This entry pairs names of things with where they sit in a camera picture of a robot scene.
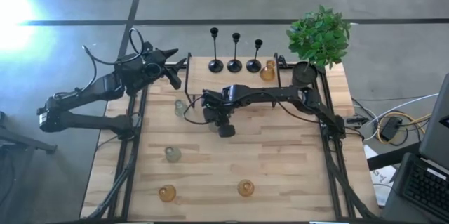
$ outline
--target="wooden table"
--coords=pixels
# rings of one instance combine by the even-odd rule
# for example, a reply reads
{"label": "wooden table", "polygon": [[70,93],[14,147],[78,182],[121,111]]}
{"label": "wooden table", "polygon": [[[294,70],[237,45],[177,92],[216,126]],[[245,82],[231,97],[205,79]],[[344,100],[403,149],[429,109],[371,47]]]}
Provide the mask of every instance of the wooden table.
{"label": "wooden table", "polygon": [[[262,64],[267,59],[260,58]],[[240,58],[243,64],[247,61]],[[263,82],[258,74],[245,68],[234,74],[226,68],[221,73],[208,71],[210,58],[192,58],[189,94],[203,88],[220,91],[231,84],[251,87],[277,86],[277,81]],[[180,71],[184,80],[185,71]],[[291,71],[281,70],[282,86],[290,84]],[[327,71],[335,113],[354,114],[343,66]],[[252,104],[238,109],[231,117],[236,135],[220,138],[208,126],[190,124],[174,113],[176,99],[187,101],[184,89],[178,91],[160,79],[149,88],[138,162],[133,182],[128,220],[173,221],[299,221],[334,220],[328,175],[317,124],[289,116],[278,105]],[[108,103],[106,115],[126,111],[128,99]],[[314,116],[298,112],[307,119]],[[187,113],[195,121],[204,121],[200,103]],[[114,134],[102,131],[99,144]],[[374,189],[366,157],[358,136],[348,135],[343,152],[349,182],[357,195],[377,212]],[[90,214],[112,186],[120,142],[103,145],[96,153],[81,217]],[[164,149],[181,149],[178,163],[168,163]],[[237,192],[240,180],[251,180],[254,194],[242,197]],[[159,199],[159,188],[174,185],[177,197],[172,202]],[[339,188],[342,208],[344,197]],[[121,209],[121,200],[117,211]]]}

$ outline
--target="keyboard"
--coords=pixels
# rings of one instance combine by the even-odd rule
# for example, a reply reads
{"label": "keyboard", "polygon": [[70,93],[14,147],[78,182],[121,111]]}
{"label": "keyboard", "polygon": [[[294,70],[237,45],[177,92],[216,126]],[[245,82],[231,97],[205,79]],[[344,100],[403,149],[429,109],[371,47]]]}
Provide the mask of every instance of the keyboard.
{"label": "keyboard", "polygon": [[412,204],[449,220],[448,175],[415,156],[406,163],[406,174],[398,193]]}

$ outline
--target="laptop screen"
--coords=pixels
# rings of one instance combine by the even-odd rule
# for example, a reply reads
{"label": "laptop screen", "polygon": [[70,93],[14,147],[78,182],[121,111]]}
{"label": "laptop screen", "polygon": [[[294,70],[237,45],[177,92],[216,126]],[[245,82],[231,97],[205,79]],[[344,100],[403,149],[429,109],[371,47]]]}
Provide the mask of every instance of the laptop screen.
{"label": "laptop screen", "polygon": [[449,74],[444,78],[420,145],[420,154],[449,169]]}

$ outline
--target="black pot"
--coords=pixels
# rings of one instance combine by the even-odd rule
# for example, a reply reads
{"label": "black pot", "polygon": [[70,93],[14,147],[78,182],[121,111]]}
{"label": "black pot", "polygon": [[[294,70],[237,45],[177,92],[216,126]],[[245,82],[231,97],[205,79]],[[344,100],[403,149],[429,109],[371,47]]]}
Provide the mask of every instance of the black pot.
{"label": "black pot", "polygon": [[292,84],[305,87],[313,83],[318,76],[316,67],[308,62],[299,62],[293,67]]}

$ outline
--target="laptop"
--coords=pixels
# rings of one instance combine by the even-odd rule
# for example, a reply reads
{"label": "laptop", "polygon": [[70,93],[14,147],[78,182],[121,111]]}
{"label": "laptop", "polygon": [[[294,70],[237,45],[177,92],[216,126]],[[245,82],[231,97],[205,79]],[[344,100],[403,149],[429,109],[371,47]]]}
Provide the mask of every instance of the laptop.
{"label": "laptop", "polygon": [[392,221],[449,223],[449,74],[419,148],[405,154],[382,212]]}

